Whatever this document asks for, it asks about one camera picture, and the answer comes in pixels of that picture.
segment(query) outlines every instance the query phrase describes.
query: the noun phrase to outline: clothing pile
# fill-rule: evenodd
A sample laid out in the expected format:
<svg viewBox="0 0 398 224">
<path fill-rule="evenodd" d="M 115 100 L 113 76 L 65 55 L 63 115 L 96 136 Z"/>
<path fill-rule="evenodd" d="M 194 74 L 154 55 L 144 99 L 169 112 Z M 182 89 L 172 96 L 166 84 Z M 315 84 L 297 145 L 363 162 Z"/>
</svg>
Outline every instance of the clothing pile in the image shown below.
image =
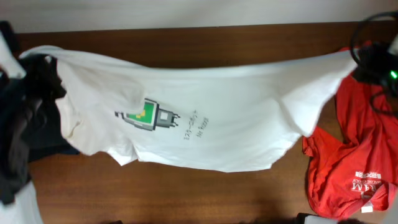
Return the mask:
<svg viewBox="0 0 398 224">
<path fill-rule="evenodd" d="M 269 169 L 298 138 L 312 157 L 308 200 L 323 217 L 385 210 L 398 184 L 398 121 L 375 113 L 381 87 L 348 76 L 348 51 L 227 68 L 160 69 L 43 46 L 67 91 L 56 100 L 62 136 L 84 154 L 239 172 Z M 316 128 L 335 93 L 345 142 Z M 391 110 L 384 96 L 375 105 Z"/>
<path fill-rule="evenodd" d="M 345 142 L 316 128 L 303 140 L 312 157 L 308 201 L 323 217 L 347 218 L 363 207 L 387 210 L 398 184 L 398 120 L 375 112 L 369 103 L 381 86 L 346 77 L 336 94 L 336 112 Z M 384 95 L 374 106 L 391 111 Z"/>
</svg>

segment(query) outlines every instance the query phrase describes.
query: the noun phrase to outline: wooden table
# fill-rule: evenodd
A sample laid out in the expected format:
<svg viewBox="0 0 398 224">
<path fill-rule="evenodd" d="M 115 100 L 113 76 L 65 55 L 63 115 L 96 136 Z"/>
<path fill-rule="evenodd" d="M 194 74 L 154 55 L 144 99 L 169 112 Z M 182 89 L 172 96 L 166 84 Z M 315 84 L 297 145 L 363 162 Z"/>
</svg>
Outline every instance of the wooden table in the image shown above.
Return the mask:
<svg viewBox="0 0 398 224">
<path fill-rule="evenodd" d="M 111 30 L 21 34 L 22 48 L 57 45 L 150 67 L 245 65 L 332 53 L 348 44 L 355 23 L 286 24 L 194 29 Z M 361 40 L 391 40 L 394 29 L 377 22 Z M 342 140 L 334 100 L 319 126 Z M 271 169 L 222 173 L 133 162 L 120 167 L 105 153 L 56 155 L 30 164 L 45 223 L 239 223 L 313 213 L 302 141 Z M 357 213 L 378 223 L 384 213 Z"/>
</svg>

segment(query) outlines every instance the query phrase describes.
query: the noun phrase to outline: white wall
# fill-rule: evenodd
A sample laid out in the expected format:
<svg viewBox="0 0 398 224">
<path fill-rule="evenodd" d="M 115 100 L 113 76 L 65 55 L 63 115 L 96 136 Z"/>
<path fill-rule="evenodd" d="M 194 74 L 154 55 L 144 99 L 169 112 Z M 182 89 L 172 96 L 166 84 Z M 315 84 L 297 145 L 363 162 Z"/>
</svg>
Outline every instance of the white wall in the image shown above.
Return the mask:
<svg viewBox="0 0 398 224">
<path fill-rule="evenodd" d="M 0 0 L 16 32 L 358 21 L 398 0 Z"/>
</svg>

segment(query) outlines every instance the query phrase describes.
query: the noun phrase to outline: black cable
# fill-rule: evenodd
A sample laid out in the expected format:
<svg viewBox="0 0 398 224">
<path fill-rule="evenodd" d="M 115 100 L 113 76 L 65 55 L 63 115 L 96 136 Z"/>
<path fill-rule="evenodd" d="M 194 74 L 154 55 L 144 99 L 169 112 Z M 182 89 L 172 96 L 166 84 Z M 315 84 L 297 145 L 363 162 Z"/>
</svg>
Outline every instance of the black cable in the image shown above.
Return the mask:
<svg viewBox="0 0 398 224">
<path fill-rule="evenodd" d="M 367 68 L 367 66 L 365 66 L 360 59 L 358 58 L 358 56 L 355 54 L 354 52 L 354 48 L 355 48 L 355 42 L 356 39 L 359 35 L 359 33 L 373 20 L 380 18 L 380 17 L 392 17 L 393 19 L 397 20 L 398 18 L 398 11 L 393 11 L 393 12 L 382 12 L 376 15 L 373 15 L 363 21 L 361 21 L 356 30 L 354 31 L 354 34 L 351 36 L 351 40 L 349 42 L 349 53 L 351 54 L 351 57 L 353 58 L 353 60 L 358 64 L 358 67 L 362 68 L 363 70 L 366 71 L 366 73 L 374 76 L 374 77 L 379 77 L 379 74 L 375 71 L 372 71 L 370 69 Z"/>
<path fill-rule="evenodd" d="M 378 108 L 376 108 L 376 107 L 374 106 L 374 100 L 375 100 L 377 97 L 382 96 L 382 95 L 388 95 L 389 93 L 390 93 L 389 90 L 382 90 L 382 91 L 380 91 L 380 92 L 374 94 L 373 96 L 371 96 L 371 99 L 370 99 L 371 107 L 372 107 L 373 111 L 376 112 L 376 113 L 378 113 L 378 114 L 383 114 L 383 115 L 396 116 L 396 117 L 398 117 L 398 113 L 397 113 L 397 112 L 380 110 L 380 109 L 378 109 Z"/>
<path fill-rule="evenodd" d="M 396 21 L 398 21 L 398 11 L 392 11 L 392 12 L 382 12 L 373 16 L 368 17 L 367 19 L 361 21 L 356 30 L 354 31 L 354 34 L 351 36 L 351 40 L 349 42 L 349 53 L 351 54 L 351 57 L 353 58 L 353 60 L 357 63 L 358 67 L 363 71 L 366 72 L 368 75 L 375 77 L 377 79 L 380 79 L 382 77 L 382 74 L 379 74 L 378 72 L 371 70 L 368 68 L 368 66 L 366 66 L 364 63 L 362 63 L 362 61 L 358 58 L 357 54 L 354 51 L 355 48 L 355 43 L 356 43 L 356 39 L 358 38 L 359 33 L 373 20 L 378 19 L 380 17 L 392 17 L 393 19 L 395 19 Z M 384 114 L 384 115 L 388 115 L 388 116 L 398 116 L 398 113 L 393 112 L 393 111 L 384 111 L 384 110 L 380 110 L 378 108 L 376 108 L 374 106 L 374 100 L 381 96 L 381 95 L 391 95 L 392 91 L 391 90 L 391 86 L 389 86 L 388 89 L 380 91 L 376 94 L 374 94 L 371 98 L 370 98 L 370 104 L 371 104 L 371 108 L 373 109 L 373 111 L 375 111 L 376 113 L 379 114 Z"/>
</svg>

